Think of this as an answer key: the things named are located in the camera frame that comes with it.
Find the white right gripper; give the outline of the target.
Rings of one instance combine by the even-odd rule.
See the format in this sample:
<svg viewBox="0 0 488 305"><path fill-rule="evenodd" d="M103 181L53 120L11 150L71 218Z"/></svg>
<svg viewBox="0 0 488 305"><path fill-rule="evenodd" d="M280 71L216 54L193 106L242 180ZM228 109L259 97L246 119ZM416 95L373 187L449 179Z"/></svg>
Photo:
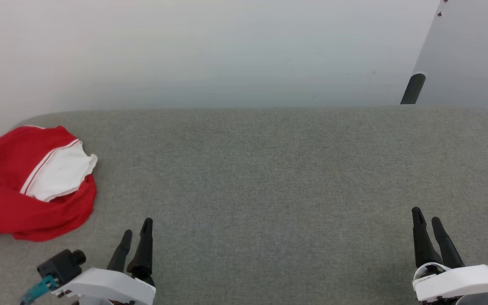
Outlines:
<svg viewBox="0 0 488 305"><path fill-rule="evenodd" d="M441 257L432 245L419 207L412 208L412 219L415 266L418 268L412 286L421 304L488 293L488 265L465 267L439 217L432 218L432 226Z"/></svg>

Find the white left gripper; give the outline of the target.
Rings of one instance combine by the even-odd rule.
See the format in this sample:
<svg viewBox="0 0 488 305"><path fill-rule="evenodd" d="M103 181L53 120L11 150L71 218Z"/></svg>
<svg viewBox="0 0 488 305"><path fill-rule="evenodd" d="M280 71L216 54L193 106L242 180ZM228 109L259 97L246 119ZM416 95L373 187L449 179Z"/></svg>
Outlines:
<svg viewBox="0 0 488 305"><path fill-rule="evenodd" d="M156 294L153 272L153 220L146 218L134 258L125 270L133 233L126 230L106 269L90 268L69 283L56 288L53 295L78 297L80 305L151 305Z"/></svg>

